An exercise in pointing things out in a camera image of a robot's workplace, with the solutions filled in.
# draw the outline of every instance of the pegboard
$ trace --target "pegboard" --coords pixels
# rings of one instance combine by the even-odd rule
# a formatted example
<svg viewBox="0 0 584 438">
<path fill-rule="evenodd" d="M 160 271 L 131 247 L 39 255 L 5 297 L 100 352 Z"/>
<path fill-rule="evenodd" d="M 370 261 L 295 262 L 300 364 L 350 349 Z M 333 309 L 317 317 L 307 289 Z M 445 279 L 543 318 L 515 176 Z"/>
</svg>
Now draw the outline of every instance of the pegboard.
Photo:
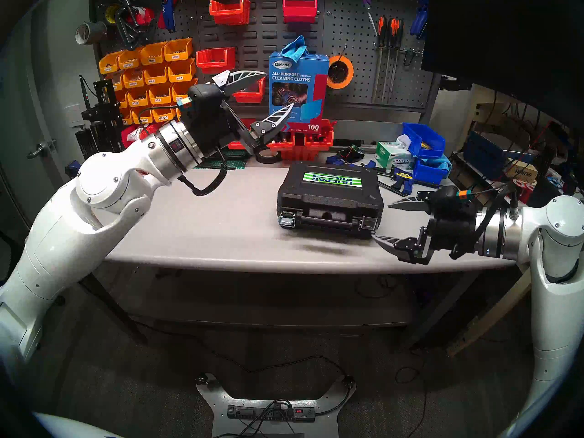
<svg viewBox="0 0 584 438">
<path fill-rule="evenodd" d="M 234 3 L 239 0 L 220 0 Z M 182 0 L 175 9 L 176 32 L 166 29 L 153 32 L 149 42 L 164 42 L 184 37 L 193 38 L 194 50 L 216 47 L 236 47 L 236 68 L 268 71 L 272 52 L 282 49 L 297 36 L 303 35 L 310 52 L 328 56 L 340 54 L 344 50 L 353 63 L 353 80 L 344 89 L 327 88 L 326 102 L 334 104 L 359 104 L 392 109 L 424 110 L 429 99 L 432 73 L 420 69 L 422 56 L 417 55 L 410 66 L 403 64 L 404 53 L 399 53 L 396 65 L 394 88 L 388 99 L 391 70 L 395 61 L 395 50 L 391 51 L 386 83 L 386 99 L 381 103 L 384 72 L 388 50 L 383 52 L 378 88 L 375 91 L 375 66 L 379 51 L 368 21 L 367 10 L 362 0 L 318 0 L 316 22 L 283 23 L 282 0 L 250 0 L 248 25 L 217 25 L 209 15 L 209 0 Z M 138 5 L 155 6 L 155 0 L 140 0 Z M 404 20 L 402 48 L 423 50 L 424 42 L 409 35 L 409 29 L 416 15 L 417 0 L 372 0 L 371 15 L 377 24 L 380 15 Z M 101 44 L 103 54 L 121 50 L 121 41 L 112 40 Z M 204 75 L 197 69 L 199 82 L 209 81 L 211 75 Z M 267 105 L 268 82 L 262 105 Z M 234 106 L 245 106 L 233 103 Z"/>
</svg>

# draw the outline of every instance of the gray floor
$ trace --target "gray floor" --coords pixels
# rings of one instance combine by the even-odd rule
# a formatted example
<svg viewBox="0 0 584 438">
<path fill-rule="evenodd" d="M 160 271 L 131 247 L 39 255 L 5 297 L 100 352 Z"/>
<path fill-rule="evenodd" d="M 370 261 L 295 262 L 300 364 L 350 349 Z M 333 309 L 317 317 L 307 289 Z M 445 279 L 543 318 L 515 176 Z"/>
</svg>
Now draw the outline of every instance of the gray floor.
<svg viewBox="0 0 584 438">
<path fill-rule="evenodd" d="M 136 271 L 106 264 L 98 277 L 119 297 L 128 270 Z M 185 276 L 195 281 L 197 272 Z M 149 285 L 164 282 L 152 278 Z M 141 346 L 79 288 L 65 296 L 67 304 L 47 314 L 23 392 L 37 411 L 127 438 L 210 437 L 211 410 L 194 382 L 203 371 L 215 374 L 234 397 L 266 399 L 318 398 L 338 376 L 336 368 L 320 361 L 249 375 L 190 340 L 154 332 L 147 333 L 149 345 Z M 496 436 L 521 407 L 532 377 L 529 298 L 489 332 L 489 340 L 453 359 L 440 349 L 426 350 L 423 357 L 397 352 L 399 328 L 334 333 L 183 324 L 173 329 L 201 336 L 251 368 L 315 353 L 337 360 L 357 382 L 355 395 L 339 413 L 340 437 L 407 436 L 422 415 L 423 383 L 425 419 L 414 436 Z M 400 367 L 422 365 L 423 380 L 394 381 Z"/>
</svg>

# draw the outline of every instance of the cardboard box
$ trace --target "cardboard box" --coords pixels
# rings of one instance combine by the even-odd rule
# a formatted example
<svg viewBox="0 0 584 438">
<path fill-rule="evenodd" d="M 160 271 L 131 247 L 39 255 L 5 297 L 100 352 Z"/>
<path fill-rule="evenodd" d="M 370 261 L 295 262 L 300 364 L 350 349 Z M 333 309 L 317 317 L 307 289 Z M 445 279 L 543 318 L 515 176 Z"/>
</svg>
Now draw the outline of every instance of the cardboard box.
<svg viewBox="0 0 584 438">
<path fill-rule="evenodd" d="M 320 133 L 329 58 L 307 54 L 297 63 L 275 51 L 270 56 L 270 114 L 294 102 L 283 131 Z"/>
<path fill-rule="evenodd" d="M 510 179 L 518 179 L 527 183 L 536 181 L 537 169 L 535 166 L 518 161 L 515 163 L 511 158 L 508 158 L 508 163 L 512 163 L 510 168 L 505 172 L 505 175 Z"/>
<path fill-rule="evenodd" d="M 398 142 L 381 141 L 377 143 L 375 160 L 386 171 L 390 171 L 393 166 L 404 170 L 413 169 L 415 157 L 407 149 L 398 146 Z"/>
</svg>

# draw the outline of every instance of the blue microfiber cloth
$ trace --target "blue microfiber cloth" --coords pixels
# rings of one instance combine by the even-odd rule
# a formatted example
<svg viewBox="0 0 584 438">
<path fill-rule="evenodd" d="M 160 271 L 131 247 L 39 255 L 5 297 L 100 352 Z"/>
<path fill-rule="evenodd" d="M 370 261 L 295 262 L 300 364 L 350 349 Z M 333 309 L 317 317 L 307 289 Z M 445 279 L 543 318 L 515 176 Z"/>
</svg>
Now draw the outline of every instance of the blue microfiber cloth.
<svg viewBox="0 0 584 438">
<path fill-rule="evenodd" d="M 441 169 L 443 179 L 448 177 L 448 174 L 450 174 L 450 170 L 452 169 L 452 163 L 445 154 L 442 154 L 438 158 L 422 158 L 421 160 L 426 166 Z"/>
<path fill-rule="evenodd" d="M 307 51 L 308 49 L 306 48 L 304 36 L 298 36 L 294 42 L 291 42 L 286 45 L 286 47 L 282 48 L 280 55 L 282 55 L 284 58 L 291 59 L 294 63 L 297 63 L 300 57 Z"/>
</svg>

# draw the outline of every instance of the green label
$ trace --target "green label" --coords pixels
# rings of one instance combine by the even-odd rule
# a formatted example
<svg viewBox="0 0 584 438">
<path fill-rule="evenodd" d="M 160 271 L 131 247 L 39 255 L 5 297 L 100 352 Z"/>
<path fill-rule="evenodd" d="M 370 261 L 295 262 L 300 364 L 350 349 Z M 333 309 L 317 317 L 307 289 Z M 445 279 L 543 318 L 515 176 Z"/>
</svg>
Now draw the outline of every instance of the green label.
<svg viewBox="0 0 584 438">
<path fill-rule="evenodd" d="M 361 179 L 359 177 L 334 176 L 331 174 L 322 174 L 319 172 L 305 172 L 306 182 L 328 183 L 331 185 L 356 186 L 361 188 Z"/>
</svg>

